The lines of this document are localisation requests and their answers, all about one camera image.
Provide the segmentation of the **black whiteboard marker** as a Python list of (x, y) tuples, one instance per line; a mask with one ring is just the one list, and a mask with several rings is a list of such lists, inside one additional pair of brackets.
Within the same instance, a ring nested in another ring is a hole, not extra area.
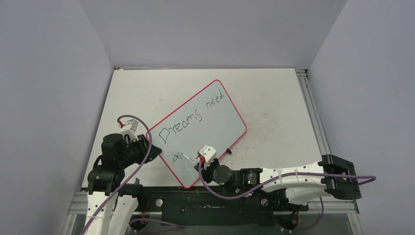
[(193, 164), (194, 166), (196, 166), (197, 165), (197, 163), (193, 160), (193, 159), (191, 159), (190, 157), (188, 157), (187, 155), (185, 155), (185, 154), (182, 154), (182, 157), (184, 157), (186, 160), (188, 160), (191, 164)]

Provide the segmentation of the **pink-framed whiteboard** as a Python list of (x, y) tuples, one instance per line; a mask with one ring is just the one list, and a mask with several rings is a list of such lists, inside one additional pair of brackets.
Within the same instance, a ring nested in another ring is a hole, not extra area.
[(162, 149), (161, 159), (184, 188), (199, 179), (194, 165), (205, 144), (222, 157), (247, 131), (247, 126), (223, 83), (216, 79), (159, 121), (146, 133), (152, 144)]

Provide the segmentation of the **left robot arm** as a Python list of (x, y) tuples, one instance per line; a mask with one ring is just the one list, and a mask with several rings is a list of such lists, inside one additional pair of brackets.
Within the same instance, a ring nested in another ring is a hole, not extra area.
[(123, 182), (125, 169), (153, 161), (162, 150), (153, 146), (144, 135), (134, 141), (127, 134), (108, 134), (101, 144), (102, 154), (88, 174), (87, 216), (82, 235), (121, 235), (128, 219), (147, 203), (139, 179), (133, 184)]

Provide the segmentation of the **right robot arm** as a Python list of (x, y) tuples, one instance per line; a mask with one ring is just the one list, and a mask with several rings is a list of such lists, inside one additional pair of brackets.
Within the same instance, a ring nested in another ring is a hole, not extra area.
[(322, 160), (288, 168), (242, 168), (232, 170), (221, 165), (217, 158), (206, 163), (198, 157), (194, 168), (204, 186), (215, 182), (235, 196), (224, 196), (207, 188), (224, 200), (237, 200), (255, 194), (277, 195), (277, 204), (284, 210), (301, 205), (311, 199), (333, 196), (339, 200), (357, 200), (362, 197), (359, 177), (354, 163), (335, 155), (323, 155)]

